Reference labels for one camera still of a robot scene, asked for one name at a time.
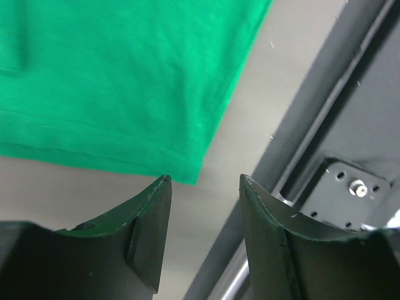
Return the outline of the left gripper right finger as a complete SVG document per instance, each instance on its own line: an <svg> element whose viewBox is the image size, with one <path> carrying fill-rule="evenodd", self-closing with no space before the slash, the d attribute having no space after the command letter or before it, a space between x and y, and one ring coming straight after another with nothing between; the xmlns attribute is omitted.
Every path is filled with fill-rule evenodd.
<svg viewBox="0 0 400 300"><path fill-rule="evenodd" d="M239 203L256 299L398 299L399 230L345 231L276 199L248 175Z"/></svg>

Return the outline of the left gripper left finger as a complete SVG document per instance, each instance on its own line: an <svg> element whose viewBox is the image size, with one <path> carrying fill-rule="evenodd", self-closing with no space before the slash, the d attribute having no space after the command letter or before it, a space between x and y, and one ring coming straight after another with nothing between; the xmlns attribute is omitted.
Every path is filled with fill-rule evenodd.
<svg viewBox="0 0 400 300"><path fill-rule="evenodd" d="M1 298L152 299L159 290L171 199L171 178L161 176L71 230L3 221Z"/></svg>

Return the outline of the green t shirt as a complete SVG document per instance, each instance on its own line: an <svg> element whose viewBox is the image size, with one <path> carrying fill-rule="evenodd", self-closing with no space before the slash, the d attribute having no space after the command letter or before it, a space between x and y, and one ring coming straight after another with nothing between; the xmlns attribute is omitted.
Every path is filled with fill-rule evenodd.
<svg viewBox="0 0 400 300"><path fill-rule="evenodd" d="M196 184L271 1L2 1L1 154Z"/></svg>

